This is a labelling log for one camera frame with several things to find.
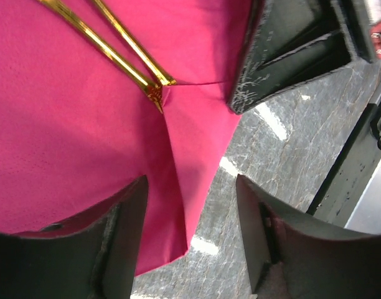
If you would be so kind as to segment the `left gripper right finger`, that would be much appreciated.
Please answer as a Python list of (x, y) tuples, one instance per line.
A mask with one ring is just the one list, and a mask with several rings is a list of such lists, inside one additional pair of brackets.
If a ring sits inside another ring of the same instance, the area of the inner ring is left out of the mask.
[(236, 179), (252, 293), (258, 298), (381, 298), (381, 235), (328, 224)]

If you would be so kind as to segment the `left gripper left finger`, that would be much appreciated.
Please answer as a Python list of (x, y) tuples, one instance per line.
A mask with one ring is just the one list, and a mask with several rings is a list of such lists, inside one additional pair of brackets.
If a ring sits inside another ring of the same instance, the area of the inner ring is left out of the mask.
[(146, 176), (43, 230), (0, 233), (0, 298), (129, 298)]

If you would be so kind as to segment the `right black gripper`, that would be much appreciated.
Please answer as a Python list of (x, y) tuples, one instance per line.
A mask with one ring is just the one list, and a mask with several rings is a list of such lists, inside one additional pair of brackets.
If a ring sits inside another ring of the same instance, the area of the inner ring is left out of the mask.
[(227, 105), (241, 115), (358, 59), (372, 62), (373, 48), (381, 60), (381, 0), (252, 1)]

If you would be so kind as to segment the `pink paper napkin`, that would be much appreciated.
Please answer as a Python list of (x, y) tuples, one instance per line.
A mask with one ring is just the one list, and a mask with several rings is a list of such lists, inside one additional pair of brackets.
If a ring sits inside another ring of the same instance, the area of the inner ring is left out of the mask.
[(0, 232), (40, 230), (147, 176), (137, 274), (182, 257), (239, 117), (250, 1), (108, 1), (175, 79), (159, 111), (37, 1), (0, 1)]

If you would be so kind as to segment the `gold fork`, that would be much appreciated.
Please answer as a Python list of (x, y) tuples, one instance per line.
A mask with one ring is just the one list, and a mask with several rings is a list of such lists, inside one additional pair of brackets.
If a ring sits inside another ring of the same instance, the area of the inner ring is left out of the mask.
[(41, 3), (54, 13), (62, 17), (80, 35), (86, 38), (99, 52), (110, 59), (122, 72), (124, 72), (155, 104), (160, 113), (162, 110), (162, 85), (151, 80), (134, 65), (120, 55), (109, 43), (102, 39), (84, 20), (78, 17), (62, 1), (41, 1)]

